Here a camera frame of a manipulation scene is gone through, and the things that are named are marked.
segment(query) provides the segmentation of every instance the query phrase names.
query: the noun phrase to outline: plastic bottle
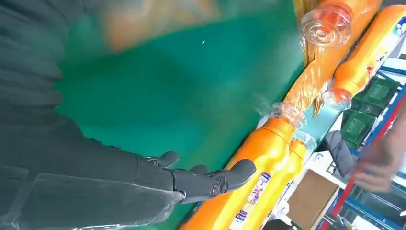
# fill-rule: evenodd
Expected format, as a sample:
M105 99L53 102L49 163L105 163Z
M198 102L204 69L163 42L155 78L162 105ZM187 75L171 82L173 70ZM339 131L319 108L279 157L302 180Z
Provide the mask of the plastic bottle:
M302 33L317 46L340 46L351 35L351 24L378 0L324 0L302 18Z
M247 213L247 217L242 225L236 224L239 222L238 217L235 217L229 230L257 230L260 229L268 213L272 211L276 205L286 185L295 179L302 170L303 160L309 152L313 152L316 148L316 140L309 134L296 131L293 140L289 146L289 161L287 165L272 175L268 186L258 199L256 205L251 205L247 202L244 205L245 209L240 210L241 213Z
M250 159L257 167L255 174L243 187L203 202L180 230L227 229L247 197L255 204L268 184L270 174L281 169L284 160L286 164L294 132L305 124L305 116L295 108L283 103L274 104L269 120L248 136L226 166L231 168L241 159Z
M337 68L324 102L337 110L351 108L353 96L368 84L405 35L406 5L392 5L380 12L348 61Z

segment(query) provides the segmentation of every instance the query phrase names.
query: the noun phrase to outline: robotic arm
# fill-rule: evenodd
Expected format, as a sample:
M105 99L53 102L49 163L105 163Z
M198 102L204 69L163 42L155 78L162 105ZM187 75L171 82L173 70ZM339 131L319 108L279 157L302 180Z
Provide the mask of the robotic arm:
M0 3L0 230L140 226L165 220L176 203L242 186L255 166L168 169L173 152L143 158L83 136L56 112L68 25L97 0Z

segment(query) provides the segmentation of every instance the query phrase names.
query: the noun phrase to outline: cardboard box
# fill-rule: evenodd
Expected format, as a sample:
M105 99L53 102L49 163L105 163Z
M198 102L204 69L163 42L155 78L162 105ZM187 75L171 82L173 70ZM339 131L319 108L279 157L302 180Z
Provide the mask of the cardboard box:
M288 200L288 217L303 230L313 230L338 194L338 185L308 170Z

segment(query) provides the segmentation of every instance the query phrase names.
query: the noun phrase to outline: clear bottle cap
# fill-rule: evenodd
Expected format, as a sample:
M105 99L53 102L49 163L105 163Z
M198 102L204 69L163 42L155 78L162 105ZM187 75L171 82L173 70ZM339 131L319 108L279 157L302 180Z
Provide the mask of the clear bottle cap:
M324 103L335 110L344 111L351 108L351 94L343 89L332 89L323 94Z
M300 140L306 146L308 152L313 152L317 147L316 139L314 139L310 134L303 131L297 130L294 133L293 140Z
M271 108L271 117L286 118L290 124L297 130L307 124L305 115L294 106L286 103L275 103Z
M322 5L302 18L301 33L310 43L321 47L345 44L351 35L351 17L338 5Z

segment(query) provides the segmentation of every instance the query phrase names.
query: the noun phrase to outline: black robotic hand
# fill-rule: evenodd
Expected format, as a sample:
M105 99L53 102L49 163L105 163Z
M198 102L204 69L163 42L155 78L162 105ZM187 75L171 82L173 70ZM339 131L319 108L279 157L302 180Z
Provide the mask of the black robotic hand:
M162 168L168 168L179 160L175 152L166 152L161 157L146 157L147 161ZM238 189L253 175L256 168L248 159L237 162L230 170L208 172L204 165L190 170L167 169L173 176L173 190L185 195L183 204L204 201Z

